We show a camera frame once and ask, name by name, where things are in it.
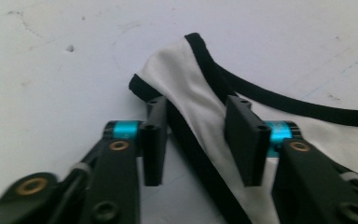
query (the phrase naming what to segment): white cloth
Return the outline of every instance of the white cloth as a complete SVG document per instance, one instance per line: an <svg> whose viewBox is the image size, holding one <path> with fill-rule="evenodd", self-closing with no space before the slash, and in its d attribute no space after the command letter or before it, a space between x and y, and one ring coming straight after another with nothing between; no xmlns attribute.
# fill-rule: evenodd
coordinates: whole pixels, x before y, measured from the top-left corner
<svg viewBox="0 0 358 224"><path fill-rule="evenodd" d="M138 76L176 106L253 223L279 223L270 197L277 160L268 159L262 187L245 188L224 138L226 107L206 82L184 38L156 52ZM254 103L265 120L292 120L333 160L358 172L358 128L283 113Z"/></svg>

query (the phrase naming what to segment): black trim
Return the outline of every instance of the black trim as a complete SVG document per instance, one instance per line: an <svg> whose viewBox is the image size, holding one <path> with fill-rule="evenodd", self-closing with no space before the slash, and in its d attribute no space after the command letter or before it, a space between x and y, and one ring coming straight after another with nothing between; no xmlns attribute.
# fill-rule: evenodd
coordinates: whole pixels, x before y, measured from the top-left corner
<svg viewBox="0 0 358 224"><path fill-rule="evenodd" d="M214 62L211 54L206 49L205 42L201 36L199 34L191 34L186 35L185 38L193 50L194 56L196 57L206 82L212 88L219 100L225 104L228 95L237 96L235 91L232 90L226 79L222 76L220 66Z"/></svg>
<svg viewBox="0 0 358 224"><path fill-rule="evenodd" d="M267 91L240 77L236 77L222 67L220 69L223 76L237 93L260 104L299 116L358 127L358 110L334 108L299 101L272 91Z"/></svg>
<svg viewBox="0 0 358 224"><path fill-rule="evenodd" d="M158 91L137 75L130 82L130 90L146 102L160 95ZM167 111L168 123L181 146L180 149L186 155L198 179L211 196L226 222L229 224L251 224L251 220L205 154L196 136L188 127L186 120L171 102L168 102Z"/></svg>
<svg viewBox="0 0 358 224"><path fill-rule="evenodd" d="M186 40L193 50L207 83L223 104L226 103L228 95L236 95L235 92L237 92L260 104L287 113L358 127L358 110L315 105L262 89L240 77L236 77L215 63L199 34L186 35Z"/></svg>

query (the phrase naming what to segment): screw hole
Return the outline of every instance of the screw hole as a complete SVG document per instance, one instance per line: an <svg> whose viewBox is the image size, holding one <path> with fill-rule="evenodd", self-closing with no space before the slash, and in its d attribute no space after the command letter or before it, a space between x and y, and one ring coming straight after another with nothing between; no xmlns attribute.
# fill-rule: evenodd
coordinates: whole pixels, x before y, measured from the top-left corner
<svg viewBox="0 0 358 224"><path fill-rule="evenodd" d="M102 202L94 206L93 217L97 223L110 223L118 215L117 206L111 202Z"/></svg>
<svg viewBox="0 0 358 224"><path fill-rule="evenodd" d="M297 151L302 151L302 152L310 151L310 147L301 142L292 142L290 143L290 147Z"/></svg>
<svg viewBox="0 0 358 224"><path fill-rule="evenodd" d="M46 178L33 178L26 180L21 185L19 185L16 189L16 192L20 195L31 195L39 192L40 190L44 189L48 181Z"/></svg>
<svg viewBox="0 0 358 224"><path fill-rule="evenodd" d="M346 217L351 223L358 223L358 204L357 203L341 203L339 206L341 215Z"/></svg>
<svg viewBox="0 0 358 224"><path fill-rule="evenodd" d="M130 144L128 142L117 141L117 142L110 144L109 148L114 151L120 151L120 150L123 150L123 149L126 149L127 147L129 147L129 145Z"/></svg>

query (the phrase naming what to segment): blue metal part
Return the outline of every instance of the blue metal part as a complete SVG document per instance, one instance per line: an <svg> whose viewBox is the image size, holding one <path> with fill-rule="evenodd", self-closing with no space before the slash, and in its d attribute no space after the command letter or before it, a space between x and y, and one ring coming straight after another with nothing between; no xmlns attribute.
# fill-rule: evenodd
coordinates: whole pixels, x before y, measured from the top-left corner
<svg viewBox="0 0 358 224"><path fill-rule="evenodd" d="M279 158L276 148L282 147L283 139L292 138L292 130L285 121L265 121L271 128L269 139L269 149L267 156L270 158Z"/></svg>
<svg viewBox="0 0 358 224"><path fill-rule="evenodd" d="M117 121L113 128L113 138L124 138L132 141L136 140L138 134L139 121L121 120Z"/></svg>

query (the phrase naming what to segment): black plastic part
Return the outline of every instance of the black plastic part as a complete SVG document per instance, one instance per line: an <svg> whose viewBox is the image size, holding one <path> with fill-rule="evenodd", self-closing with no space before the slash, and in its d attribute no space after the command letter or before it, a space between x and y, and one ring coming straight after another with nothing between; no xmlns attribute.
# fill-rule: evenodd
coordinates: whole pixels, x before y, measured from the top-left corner
<svg viewBox="0 0 358 224"><path fill-rule="evenodd" d="M101 155L93 169L78 223L139 223L135 144L130 139L102 139L98 146Z"/></svg>
<svg viewBox="0 0 358 224"><path fill-rule="evenodd" d="M272 197L283 224L358 223L358 195L305 140L284 140Z"/></svg>
<svg viewBox="0 0 358 224"><path fill-rule="evenodd" d="M50 173L27 175L0 198L0 224L44 223L55 203L57 178Z"/></svg>
<svg viewBox="0 0 358 224"><path fill-rule="evenodd" d="M245 186L260 186L271 129L251 110L251 103L227 97L225 135Z"/></svg>
<svg viewBox="0 0 358 224"><path fill-rule="evenodd" d="M292 121L286 120L286 124L289 126L290 131L292 132L292 138L303 139L300 128Z"/></svg>
<svg viewBox="0 0 358 224"><path fill-rule="evenodd" d="M112 133L113 133L116 123L117 123L116 120L111 120L105 125L105 127L103 129L103 138L113 138Z"/></svg>
<svg viewBox="0 0 358 224"><path fill-rule="evenodd" d="M60 183L60 200L51 208L51 215L47 224L74 223L74 220L78 220L78 211L81 209L79 204L82 201L81 198L88 179L89 174L87 172L74 169Z"/></svg>
<svg viewBox="0 0 358 224"><path fill-rule="evenodd" d="M134 76L130 83L130 89L142 100L149 101L161 94L149 84ZM168 124L176 137L180 150L182 150L193 168L195 174L208 192L214 204L221 212L227 223L250 224L251 220L243 211L241 205L229 190L222 176L217 172L208 156L200 146L196 136L192 133L186 120L179 110L168 101Z"/></svg>
<svg viewBox="0 0 358 224"><path fill-rule="evenodd" d="M144 156L145 185L162 181L167 143L167 99L163 96L147 102L148 121L140 126L140 146Z"/></svg>

